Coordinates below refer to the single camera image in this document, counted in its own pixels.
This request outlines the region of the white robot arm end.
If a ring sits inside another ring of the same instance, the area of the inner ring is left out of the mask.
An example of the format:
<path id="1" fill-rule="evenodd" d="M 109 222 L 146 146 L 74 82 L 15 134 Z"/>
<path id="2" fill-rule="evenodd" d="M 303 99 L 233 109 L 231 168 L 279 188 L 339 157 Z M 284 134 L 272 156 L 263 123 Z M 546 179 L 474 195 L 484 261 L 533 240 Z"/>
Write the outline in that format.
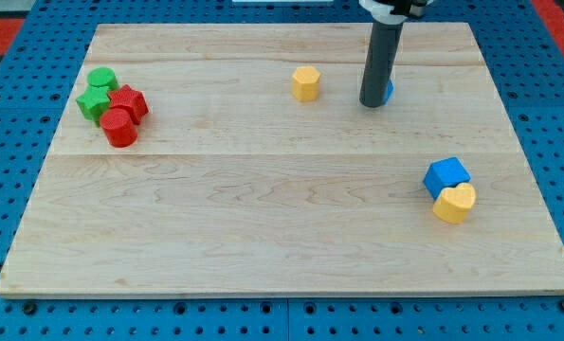
<path id="1" fill-rule="evenodd" d="M 381 24 L 399 25 L 408 19 L 420 19 L 437 0 L 359 0 L 359 5 Z"/>

